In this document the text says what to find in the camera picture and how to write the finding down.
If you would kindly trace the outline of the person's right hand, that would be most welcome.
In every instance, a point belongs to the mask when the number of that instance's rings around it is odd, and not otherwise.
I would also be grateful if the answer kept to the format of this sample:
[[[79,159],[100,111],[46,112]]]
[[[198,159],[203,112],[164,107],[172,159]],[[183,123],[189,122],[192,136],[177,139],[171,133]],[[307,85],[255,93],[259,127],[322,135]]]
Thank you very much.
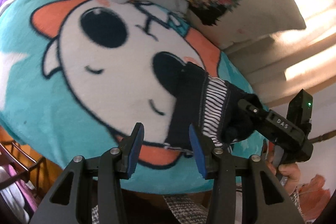
[[[270,169],[270,171],[275,175],[277,171],[282,176],[287,177],[287,181],[284,184],[284,189],[288,193],[288,195],[292,195],[297,188],[300,178],[301,178],[301,171],[296,163],[292,164],[282,164],[279,165],[278,168],[275,168],[273,165],[274,160],[274,152],[271,151],[268,153],[266,157],[266,166]]]

